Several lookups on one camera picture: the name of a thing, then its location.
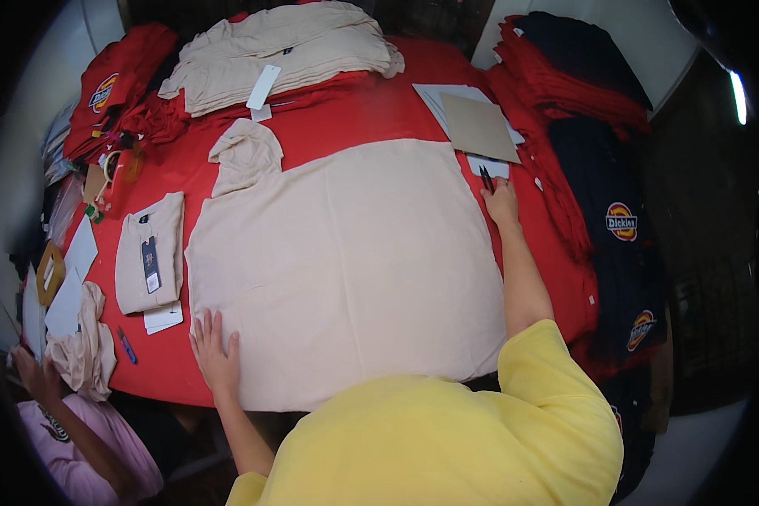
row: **hang tag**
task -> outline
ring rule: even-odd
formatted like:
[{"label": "hang tag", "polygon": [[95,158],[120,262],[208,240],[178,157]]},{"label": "hang tag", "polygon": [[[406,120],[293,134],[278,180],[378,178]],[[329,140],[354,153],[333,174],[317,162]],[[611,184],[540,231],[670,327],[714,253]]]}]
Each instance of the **hang tag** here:
[{"label": "hang tag", "polygon": [[270,104],[264,104],[261,109],[250,109],[250,119],[255,122],[268,120],[273,117],[273,112],[270,111]]},{"label": "hang tag", "polygon": [[146,290],[154,293],[160,288],[160,269],[158,269],[158,252],[154,248],[154,236],[141,244],[143,258],[143,275],[146,279]]},{"label": "hang tag", "polygon": [[256,81],[256,86],[253,86],[253,91],[250,92],[248,102],[245,104],[248,108],[261,109],[264,101],[267,100],[267,96],[270,94],[270,88],[273,87],[273,83],[275,83],[279,72],[281,72],[280,66],[268,65],[264,67],[264,70]]}]

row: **pink shirt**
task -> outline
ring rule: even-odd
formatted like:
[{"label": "pink shirt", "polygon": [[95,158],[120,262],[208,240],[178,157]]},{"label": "pink shirt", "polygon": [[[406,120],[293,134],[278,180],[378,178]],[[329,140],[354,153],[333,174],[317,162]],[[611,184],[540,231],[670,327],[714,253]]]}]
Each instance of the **pink shirt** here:
[{"label": "pink shirt", "polygon": [[[130,502],[157,495],[163,478],[140,438],[108,402],[96,402],[72,394],[64,399],[73,413],[110,447],[141,483]],[[76,445],[50,414],[36,401],[17,405],[31,443],[53,478],[75,504],[118,504],[107,480],[87,463]]]}]

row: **hand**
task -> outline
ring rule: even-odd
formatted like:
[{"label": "hand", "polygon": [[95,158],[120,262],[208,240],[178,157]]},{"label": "hand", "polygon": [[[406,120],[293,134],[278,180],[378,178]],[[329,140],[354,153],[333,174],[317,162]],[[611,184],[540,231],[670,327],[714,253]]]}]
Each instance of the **hand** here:
[{"label": "hand", "polygon": [[36,362],[34,357],[23,347],[11,348],[11,356],[17,364],[22,386],[30,393],[30,396],[40,403],[45,410],[62,399],[60,386],[61,377],[53,367],[51,357],[44,356],[43,367]]},{"label": "hand", "polygon": [[211,390],[215,401],[237,398],[239,391],[239,333],[228,339],[228,354],[223,351],[223,315],[217,311],[211,321],[211,311],[205,309],[205,324],[194,320],[194,334],[189,334],[196,364]]},{"label": "hand", "polygon": [[497,224],[498,229],[516,227],[519,224],[517,217],[517,196],[515,186],[503,177],[495,177],[495,193],[486,188],[481,188],[481,196],[486,203],[486,211]]}]

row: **navy hang tag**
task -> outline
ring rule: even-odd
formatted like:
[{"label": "navy hang tag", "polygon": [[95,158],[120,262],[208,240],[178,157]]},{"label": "navy hang tag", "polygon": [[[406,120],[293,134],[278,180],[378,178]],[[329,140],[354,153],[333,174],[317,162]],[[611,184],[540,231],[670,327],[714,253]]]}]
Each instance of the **navy hang tag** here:
[{"label": "navy hang tag", "polygon": [[141,244],[143,258],[143,275],[146,279],[146,291],[154,293],[160,288],[160,269],[158,269],[158,252],[154,248],[154,236]]}]

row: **shirt sleeve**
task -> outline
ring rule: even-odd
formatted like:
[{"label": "shirt sleeve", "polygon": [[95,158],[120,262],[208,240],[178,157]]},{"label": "shirt sleeve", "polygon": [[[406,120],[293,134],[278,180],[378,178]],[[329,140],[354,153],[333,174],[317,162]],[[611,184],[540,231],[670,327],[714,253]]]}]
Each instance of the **shirt sleeve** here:
[{"label": "shirt sleeve", "polygon": [[507,425],[545,470],[560,503],[607,504],[624,448],[609,402],[571,359],[553,320],[511,338],[498,357],[500,389],[516,398]]},{"label": "shirt sleeve", "polygon": [[93,471],[85,461],[57,459],[51,462],[48,468],[53,479],[76,506],[109,506],[119,503],[118,495],[112,490],[110,482]]},{"label": "shirt sleeve", "polygon": [[245,473],[233,482],[226,506],[252,506],[261,498],[267,479],[258,473]]}]

